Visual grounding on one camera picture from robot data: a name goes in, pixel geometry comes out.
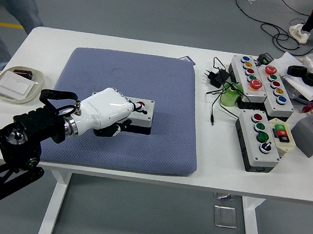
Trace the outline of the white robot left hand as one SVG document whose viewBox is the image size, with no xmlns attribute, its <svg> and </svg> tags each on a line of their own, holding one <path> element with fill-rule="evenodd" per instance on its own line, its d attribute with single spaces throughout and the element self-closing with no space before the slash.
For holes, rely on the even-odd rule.
<svg viewBox="0 0 313 234">
<path fill-rule="evenodd" d="M 66 135 L 77 137 L 88 130 L 96 136 L 113 137 L 119 132 L 150 134 L 155 102 L 125 97 L 114 88 L 93 93 L 67 118 Z"/>
</svg>

